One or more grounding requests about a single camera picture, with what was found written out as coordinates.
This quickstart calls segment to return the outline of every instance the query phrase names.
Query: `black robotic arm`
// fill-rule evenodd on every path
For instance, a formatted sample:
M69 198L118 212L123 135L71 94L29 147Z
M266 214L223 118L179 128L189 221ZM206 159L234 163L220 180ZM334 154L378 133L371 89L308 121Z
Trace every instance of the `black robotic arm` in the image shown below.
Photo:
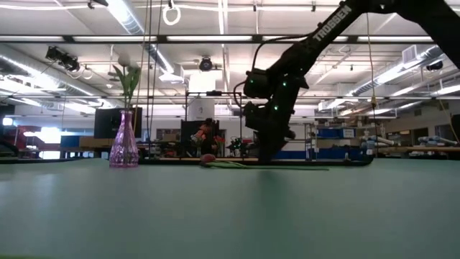
M267 70L254 68L247 72L244 93L251 98L267 99L263 106L249 102L244 107L246 126L255 130L259 139L259 161L270 161L295 138L289 121L300 88L308 89L305 74L321 52L349 25L364 13L398 13L419 24L445 54L460 68L460 17L444 0L346 0L309 36L291 46Z

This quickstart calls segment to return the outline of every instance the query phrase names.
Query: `vase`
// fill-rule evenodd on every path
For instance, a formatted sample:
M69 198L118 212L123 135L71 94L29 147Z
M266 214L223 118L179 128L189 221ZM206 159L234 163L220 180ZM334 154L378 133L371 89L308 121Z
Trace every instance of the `vase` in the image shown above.
M136 139L132 130L132 112L121 111L121 124L110 150L111 168L135 168L139 165Z

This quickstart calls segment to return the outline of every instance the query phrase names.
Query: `green object on table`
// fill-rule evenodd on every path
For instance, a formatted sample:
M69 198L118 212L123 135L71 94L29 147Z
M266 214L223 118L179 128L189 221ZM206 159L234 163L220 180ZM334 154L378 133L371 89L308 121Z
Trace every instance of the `green object on table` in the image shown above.
M207 168L224 169L273 169L273 170L299 170L299 171L329 171L327 168L312 166L291 166L291 165L242 165L235 162L210 162L204 164Z

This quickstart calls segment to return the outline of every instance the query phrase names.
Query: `green table surface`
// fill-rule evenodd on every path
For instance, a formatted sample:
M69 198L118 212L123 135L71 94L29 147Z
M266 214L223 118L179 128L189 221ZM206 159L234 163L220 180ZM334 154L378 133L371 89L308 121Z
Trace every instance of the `green table surface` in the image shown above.
M460 162L386 159L330 171L0 165L0 254L460 258Z

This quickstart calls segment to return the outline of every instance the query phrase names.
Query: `person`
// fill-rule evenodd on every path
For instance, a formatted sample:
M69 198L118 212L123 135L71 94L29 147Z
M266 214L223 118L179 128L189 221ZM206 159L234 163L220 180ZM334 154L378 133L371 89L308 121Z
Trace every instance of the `person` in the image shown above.
M217 142L214 138L215 132L213 132L213 125L214 121L211 118L208 118L195 133L195 136L201 138L203 141L201 143L201 155L217 155L218 149Z

